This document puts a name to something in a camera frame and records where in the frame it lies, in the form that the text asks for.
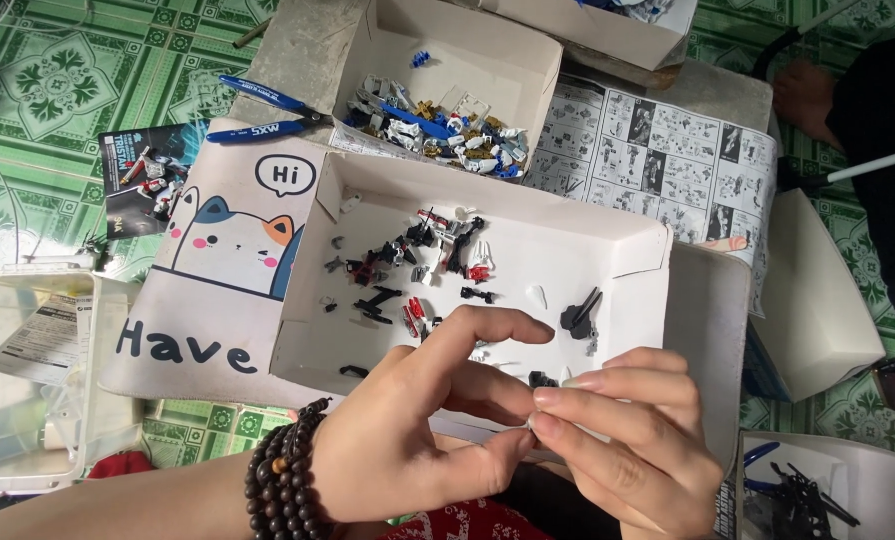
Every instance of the clear plastic box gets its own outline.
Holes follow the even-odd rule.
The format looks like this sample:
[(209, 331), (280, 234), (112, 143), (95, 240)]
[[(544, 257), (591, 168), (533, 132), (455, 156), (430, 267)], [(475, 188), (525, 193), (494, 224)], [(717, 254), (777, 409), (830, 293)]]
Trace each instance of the clear plastic box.
[(96, 276), (77, 264), (21, 264), (0, 270), (0, 345), (51, 294), (94, 295), (92, 333), (81, 374), (83, 410), (78, 445), (45, 449), (43, 384), (0, 373), (0, 491), (49, 490), (79, 479), (86, 466), (135, 445), (142, 402), (109, 394), (97, 378), (113, 354), (140, 285)]

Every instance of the instruction sheet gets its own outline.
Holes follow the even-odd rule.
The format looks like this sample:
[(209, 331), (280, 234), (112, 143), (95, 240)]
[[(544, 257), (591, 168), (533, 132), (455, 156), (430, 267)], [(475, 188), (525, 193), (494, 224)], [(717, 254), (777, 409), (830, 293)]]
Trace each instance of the instruction sheet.
[(776, 163), (765, 133), (561, 74), (521, 183), (655, 218), (675, 240), (738, 257), (763, 316)]
[(76, 299), (52, 294), (0, 347), (0, 372), (60, 385), (81, 357), (81, 347)]

